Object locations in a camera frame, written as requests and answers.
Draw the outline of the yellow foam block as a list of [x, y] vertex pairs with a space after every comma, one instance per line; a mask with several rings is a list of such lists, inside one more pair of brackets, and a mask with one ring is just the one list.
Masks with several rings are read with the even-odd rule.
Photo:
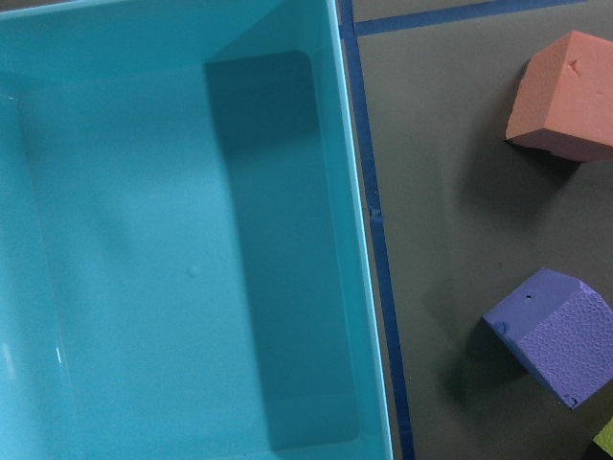
[[593, 443], [609, 457], [613, 456], [613, 419], [610, 419], [593, 438]]

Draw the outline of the teal plastic bin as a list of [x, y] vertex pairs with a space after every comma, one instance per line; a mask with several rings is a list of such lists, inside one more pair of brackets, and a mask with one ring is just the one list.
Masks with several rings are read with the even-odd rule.
[[1, 455], [393, 455], [332, 1], [1, 15]]

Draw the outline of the purple foam block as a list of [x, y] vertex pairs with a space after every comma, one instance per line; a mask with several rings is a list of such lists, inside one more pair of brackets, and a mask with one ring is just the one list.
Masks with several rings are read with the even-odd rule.
[[541, 268], [483, 319], [572, 410], [612, 380], [612, 309], [579, 278]]

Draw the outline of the orange foam block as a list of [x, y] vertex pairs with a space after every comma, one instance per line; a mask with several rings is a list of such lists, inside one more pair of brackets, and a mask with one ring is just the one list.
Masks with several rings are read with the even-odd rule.
[[572, 31], [534, 55], [506, 139], [580, 163], [610, 161], [612, 42]]

